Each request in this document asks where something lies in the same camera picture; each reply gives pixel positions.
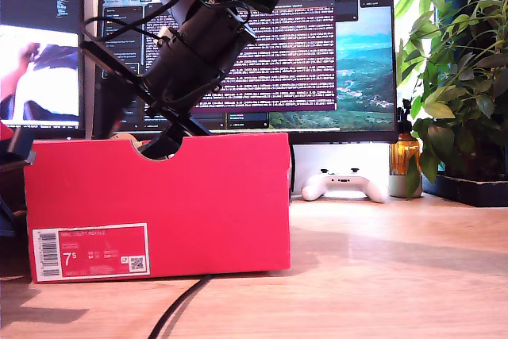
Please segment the qr code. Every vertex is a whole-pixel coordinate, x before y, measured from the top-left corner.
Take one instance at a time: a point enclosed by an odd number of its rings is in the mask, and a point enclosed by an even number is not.
[[[146,260],[144,256],[129,257],[129,272],[146,272]]]

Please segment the amber glass bottle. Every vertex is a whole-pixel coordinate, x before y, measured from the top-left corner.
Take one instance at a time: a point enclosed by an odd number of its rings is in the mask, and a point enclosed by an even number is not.
[[[399,107],[397,109],[398,117],[398,142],[390,144],[390,176],[389,190],[391,196],[407,197],[407,172],[410,166],[411,156],[416,156],[416,163],[420,159],[420,142],[411,135],[411,122],[407,116],[410,109]],[[421,194],[421,187],[418,188],[414,196]]]

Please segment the mountain image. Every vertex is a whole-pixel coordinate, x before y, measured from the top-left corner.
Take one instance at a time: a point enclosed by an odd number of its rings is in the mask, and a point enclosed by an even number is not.
[[[337,36],[337,110],[270,113],[274,129],[388,131],[394,128],[390,34]]]

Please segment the monitor bezel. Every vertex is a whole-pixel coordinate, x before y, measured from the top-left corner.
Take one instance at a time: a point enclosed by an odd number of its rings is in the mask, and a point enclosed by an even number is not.
[[[84,20],[84,9],[85,0],[79,0],[79,21]],[[83,41],[83,34],[78,33],[78,46]],[[35,139],[46,140],[46,139],[66,139],[66,138],[84,138],[87,135],[86,128],[86,92],[85,92],[85,60],[81,49],[78,49],[78,89],[79,89],[79,126],[77,129],[55,129],[55,128],[31,128],[22,125],[21,127],[25,130],[33,132]]]
[[[102,15],[103,0],[98,0],[98,15]],[[392,63],[393,63],[393,80],[394,80],[394,106],[393,106],[393,119],[394,128],[386,131],[286,131],[286,130],[262,130],[262,133],[285,132],[288,134],[290,144],[340,144],[340,143],[355,143],[355,142],[378,142],[378,143],[395,143],[398,140],[398,130],[396,121],[397,111],[397,64],[395,55],[395,19],[394,19],[394,0],[391,0],[391,39],[392,39]],[[97,24],[97,36],[101,33],[100,23]],[[98,78],[97,72],[95,73],[95,80]],[[234,133],[234,130],[216,132],[214,135],[227,135]],[[252,133],[258,133],[259,130],[253,130]],[[131,133],[137,139],[150,140],[156,137],[158,132],[149,132],[140,130],[137,133]]]

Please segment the black power cord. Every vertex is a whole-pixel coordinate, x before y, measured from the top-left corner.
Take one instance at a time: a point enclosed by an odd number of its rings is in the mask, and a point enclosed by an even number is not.
[[[244,22],[242,24],[246,24],[251,19],[251,9],[249,6],[247,6],[244,2],[241,2],[239,0],[231,0],[228,2],[220,2],[220,3],[208,3],[204,0],[199,0],[201,4],[203,4],[206,8],[232,8],[232,7],[239,7],[243,8],[247,11],[247,17],[245,18]]]
[[[91,36],[85,28],[82,28],[83,32],[93,41],[97,41],[99,43],[104,43],[106,41],[110,41],[116,37],[119,37],[120,35],[123,35],[124,33],[133,30],[136,27],[139,27],[140,25],[143,25],[147,23],[148,21],[151,21],[152,19],[155,19],[156,17],[160,16],[162,13],[166,12],[170,8],[172,8],[176,3],[178,3],[180,0],[171,0],[170,2],[166,3],[164,6],[160,7],[159,9],[153,11],[151,14],[143,17],[142,19],[139,19],[137,21],[134,21],[130,24],[124,25],[122,28],[120,28],[118,31],[115,31],[113,33],[110,33],[109,35],[106,35],[104,37],[93,37]],[[84,26],[86,27],[90,23],[97,21],[96,17],[92,17],[90,19],[87,19],[84,21]]]
[[[93,21],[108,21],[108,22],[111,22],[111,23],[122,25],[124,27],[129,25],[125,21],[118,20],[118,19],[113,19],[112,17],[103,17],[103,16],[91,17],[90,19],[85,21],[85,25],[90,24]],[[158,37],[156,34],[151,33],[149,31],[145,31],[144,29],[141,29],[141,28],[133,27],[132,31],[136,31],[138,33],[141,33],[142,35],[151,37],[151,38],[156,39],[156,40],[160,40],[160,37]]]
[[[193,295],[196,291],[204,287],[210,280],[212,279],[212,275],[206,275],[200,281],[195,283],[192,287],[189,288],[185,293],[180,295],[178,299],[176,299],[171,306],[166,310],[166,312],[160,317],[159,321],[156,323],[152,332],[148,336],[148,339],[156,339],[164,325],[167,323],[167,320],[175,313],[175,311],[179,308],[179,306],[185,302],[187,298]]]

